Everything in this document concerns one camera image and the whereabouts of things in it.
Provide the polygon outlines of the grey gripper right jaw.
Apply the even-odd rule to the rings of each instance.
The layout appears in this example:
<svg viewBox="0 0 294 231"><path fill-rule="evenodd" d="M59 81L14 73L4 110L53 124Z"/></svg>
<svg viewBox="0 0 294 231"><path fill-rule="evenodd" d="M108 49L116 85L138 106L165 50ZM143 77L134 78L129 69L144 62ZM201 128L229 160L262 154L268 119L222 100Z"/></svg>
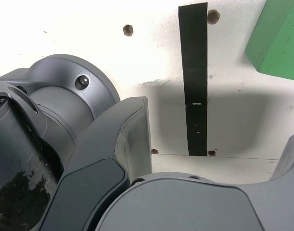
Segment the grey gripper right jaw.
<svg viewBox="0 0 294 231"><path fill-rule="evenodd" d="M294 231L294 135L268 181L151 178L122 193L96 230Z"/></svg>

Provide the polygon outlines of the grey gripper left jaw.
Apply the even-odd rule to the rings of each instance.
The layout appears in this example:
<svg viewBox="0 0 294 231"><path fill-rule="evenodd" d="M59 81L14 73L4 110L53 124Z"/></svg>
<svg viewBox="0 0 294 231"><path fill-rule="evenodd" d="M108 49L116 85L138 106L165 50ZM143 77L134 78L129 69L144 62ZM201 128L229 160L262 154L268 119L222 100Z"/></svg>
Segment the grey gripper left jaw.
<svg viewBox="0 0 294 231"><path fill-rule="evenodd" d="M131 181L151 171L148 101L127 98L102 113L83 134L39 230L95 229Z"/></svg>

